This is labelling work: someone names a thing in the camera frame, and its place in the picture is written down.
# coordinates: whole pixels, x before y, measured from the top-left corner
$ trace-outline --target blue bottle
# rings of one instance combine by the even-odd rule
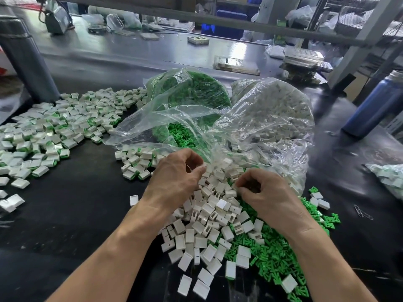
[[[400,103],[403,95],[403,72],[393,71],[382,80],[357,108],[342,130],[363,138]]]

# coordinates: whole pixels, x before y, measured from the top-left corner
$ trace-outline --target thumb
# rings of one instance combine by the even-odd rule
[[[241,194],[242,200],[249,203],[249,201],[255,196],[253,192],[251,192],[248,188],[246,187],[238,187],[237,191],[239,194]]]
[[[207,166],[200,165],[200,166],[196,167],[191,172],[191,174],[192,174],[192,176],[194,176],[197,179],[197,181],[199,181],[201,179],[202,175],[206,172],[206,170],[207,170]]]

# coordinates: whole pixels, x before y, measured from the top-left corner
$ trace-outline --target forearm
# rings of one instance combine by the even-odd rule
[[[287,237],[315,302],[376,301],[341,256],[325,231],[312,219],[310,228]]]
[[[133,222],[122,224],[51,295],[47,302],[124,302],[144,256],[158,233],[152,210],[132,208]]]

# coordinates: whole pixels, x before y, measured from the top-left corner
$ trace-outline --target person's right hand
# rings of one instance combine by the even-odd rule
[[[286,237],[317,226],[287,182],[274,172],[252,168],[236,181],[236,186],[258,216]]]

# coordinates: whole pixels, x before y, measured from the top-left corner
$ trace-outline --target thermos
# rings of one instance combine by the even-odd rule
[[[357,138],[365,137],[401,104],[401,97],[403,72],[395,70],[375,87],[342,130]]]
[[[60,93],[23,20],[0,15],[0,45],[35,102],[54,102]]]

